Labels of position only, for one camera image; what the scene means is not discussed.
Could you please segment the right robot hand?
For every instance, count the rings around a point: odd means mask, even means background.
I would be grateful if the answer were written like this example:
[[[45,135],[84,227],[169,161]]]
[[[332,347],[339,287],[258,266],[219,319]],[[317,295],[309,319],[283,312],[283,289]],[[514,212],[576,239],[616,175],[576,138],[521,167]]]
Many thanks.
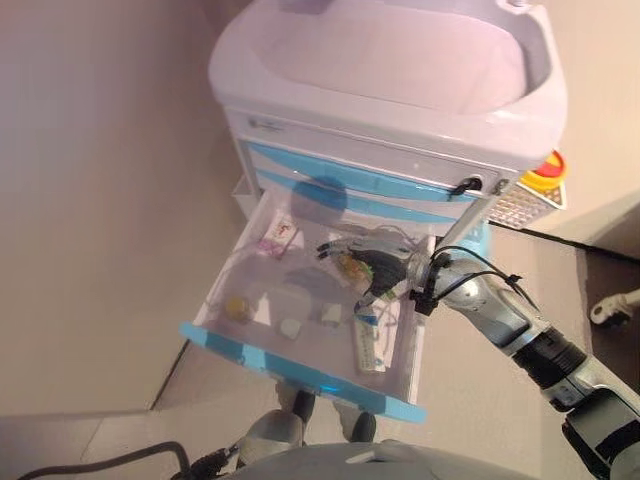
[[[379,298],[409,278],[410,262],[419,250],[399,241],[346,237],[325,242],[316,252],[319,260],[346,256],[364,264],[371,279],[363,297]]]

